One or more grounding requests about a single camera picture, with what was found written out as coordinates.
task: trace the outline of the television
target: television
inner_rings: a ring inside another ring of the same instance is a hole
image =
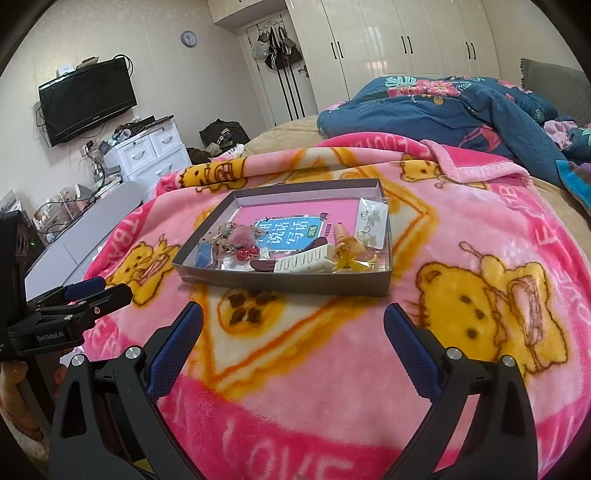
[[[39,100],[52,147],[137,105],[123,57],[82,67],[41,85]]]

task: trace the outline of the blue eraser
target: blue eraser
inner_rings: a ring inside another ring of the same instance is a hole
[[[199,268],[207,268],[213,262],[212,245],[207,242],[203,242],[199,245],[197,251],[197,258],[195,259],[195,266]]]

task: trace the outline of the hanging bag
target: hanging bag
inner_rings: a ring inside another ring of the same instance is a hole
[[[265,60],[269,55],[269,42],[263,40],[262,36],[259,35],[257,41],[252,48],[252,56],[255,60]]]
[[[275,32],[271,29],[269,34],[269,55],[265,59],[265,64],[271,70],[282,70],[285,68],[285,58],[281,45],[275,38]]]
[[[298,63],[302,61],[304,57],[301,55],[300,51],[297,49],[296,42],[294,42],[290,37],[287,36],[287,32],[285,32],[285,28],[279,27],[279,39],[281,44],[284,46],[285,55],[285,65],[293,65],[294,63]]]

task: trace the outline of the metal screw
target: metal screw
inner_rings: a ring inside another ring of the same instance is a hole
[[[448,348],[446,353],[447,356],[452,360],[459,360],[462,358],[462,352],[455,347]]]
[[[140,347],[138,347],[138,346],[132,346],[132,347],[129,347],[125,351],[125,356],[127,358],[134,359],[134,358],[138,358],[141,353],[142,353],[142,350],[141,350]]]
[[[515,359],[511,355],[505,355],[503,357],[503,363],[508,367],[514,367]]]
[[[75,367],[78,367],[79,365],[82,365],[84,363],[85,360],[85,356],[84,355],[75,355],[74,358],[72,359],[72,365],[74,365]]]

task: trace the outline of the white door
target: white door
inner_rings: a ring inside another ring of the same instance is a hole
[[[360,5],[379,74],[404,76],[412,73],[411,53],[404,41],[396,4],[391,0],[362,0]]]
[[[253,25],[247,29],[246,34],[250,44],[254,45],[262,32],[269,34],[271,30],[273,30],[274,36],[278,40],[278,29],[280,27],[285,29],[287,36],[297,44],[299,49],[300,42],[287,12]],[[305,60],[279,71],[270,69],[264,60],[255,60],[251,56],[249,61],[256,62],[275,125],[304,118],[307,115],[318,114],[312,85],[310,79],[306,76],[304,68],[306,65]]]
[[[337,46],[320,0],[287,2],[318,111],[349,100]]]
[[[456,3],[472,50],[474,74],[498,78],[500,72],[495,42],[482,3],[480,0],[456,0]]]
[[[430,0],[441,38],[442,74],[476,75],[472,49],[464,28],[459,0]]]
[[[349,98],[380,75],[368,28],[357,0],[322,0],[336,41]]]
[[[402,42],[410,53],[413,73],[419,77],[441,76],[440,47],[434,12],[425,0],[390,0],[402,21]]]

